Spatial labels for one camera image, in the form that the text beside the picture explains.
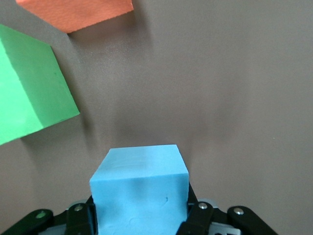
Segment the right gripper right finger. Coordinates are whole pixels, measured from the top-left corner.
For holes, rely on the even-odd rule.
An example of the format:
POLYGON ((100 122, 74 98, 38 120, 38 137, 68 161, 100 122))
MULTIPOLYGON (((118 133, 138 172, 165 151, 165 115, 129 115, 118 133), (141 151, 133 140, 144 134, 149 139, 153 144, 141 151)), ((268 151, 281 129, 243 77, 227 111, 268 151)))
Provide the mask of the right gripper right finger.
POLYGON ((178 228, 178 235, 278 235, 253 210, 245 206, 221 211, 215 203, 197 199, 189 186, 187 219, 178 228))

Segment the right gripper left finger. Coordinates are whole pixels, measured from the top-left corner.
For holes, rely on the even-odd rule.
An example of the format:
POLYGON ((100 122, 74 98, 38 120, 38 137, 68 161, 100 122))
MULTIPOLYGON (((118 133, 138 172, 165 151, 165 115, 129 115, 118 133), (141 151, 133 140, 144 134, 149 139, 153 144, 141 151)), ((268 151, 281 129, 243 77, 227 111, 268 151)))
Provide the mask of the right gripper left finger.
POLYGON ((95 204, 90 197, 58 215, 49 209, 38 209, 0 235, 98 235, 95 204))

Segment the blue foam cube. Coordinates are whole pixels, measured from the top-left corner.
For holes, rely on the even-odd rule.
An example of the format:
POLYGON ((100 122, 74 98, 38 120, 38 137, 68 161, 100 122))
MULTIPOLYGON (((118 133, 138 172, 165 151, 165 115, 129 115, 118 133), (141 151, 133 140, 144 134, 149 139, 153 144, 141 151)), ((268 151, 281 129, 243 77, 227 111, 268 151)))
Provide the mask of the blue foam cube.
POLYGON ((89 182, 99 235, 176 235, 189 173, 175 144, 112 148, 89 182))

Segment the green foam cube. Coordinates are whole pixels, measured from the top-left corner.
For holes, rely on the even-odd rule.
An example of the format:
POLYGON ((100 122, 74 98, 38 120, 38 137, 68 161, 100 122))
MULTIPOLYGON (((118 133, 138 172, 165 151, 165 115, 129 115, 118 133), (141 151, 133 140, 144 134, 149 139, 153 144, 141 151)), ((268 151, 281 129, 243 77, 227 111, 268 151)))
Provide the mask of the green foam cube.
POLYGON ((0 145, 79 113, 51 46, 0 24, 0 145))

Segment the brown table mat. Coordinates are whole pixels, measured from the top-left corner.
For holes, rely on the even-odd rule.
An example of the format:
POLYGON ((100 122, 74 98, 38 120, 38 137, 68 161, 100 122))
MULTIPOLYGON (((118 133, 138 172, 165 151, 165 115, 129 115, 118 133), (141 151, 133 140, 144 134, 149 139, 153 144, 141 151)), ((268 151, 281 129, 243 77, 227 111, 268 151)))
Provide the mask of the brown table mat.
POLYGON ((313 0, 133 0, 64 34, 0 0, 0 24, 50 44, 80 114, 0 146, 0 233, 90 195, 111 148, 176 144, 198 198, 313 235, 313 0))

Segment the orange foam cube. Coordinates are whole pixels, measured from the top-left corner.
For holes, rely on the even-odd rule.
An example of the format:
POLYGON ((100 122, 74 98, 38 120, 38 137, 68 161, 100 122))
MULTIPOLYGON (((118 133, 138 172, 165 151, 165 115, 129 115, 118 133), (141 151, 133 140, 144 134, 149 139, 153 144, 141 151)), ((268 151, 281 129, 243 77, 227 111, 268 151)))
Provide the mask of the orange foam cube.
POLYGON ((28 12, 64 33, 133 11, 132 0, 15 0, 28 12))

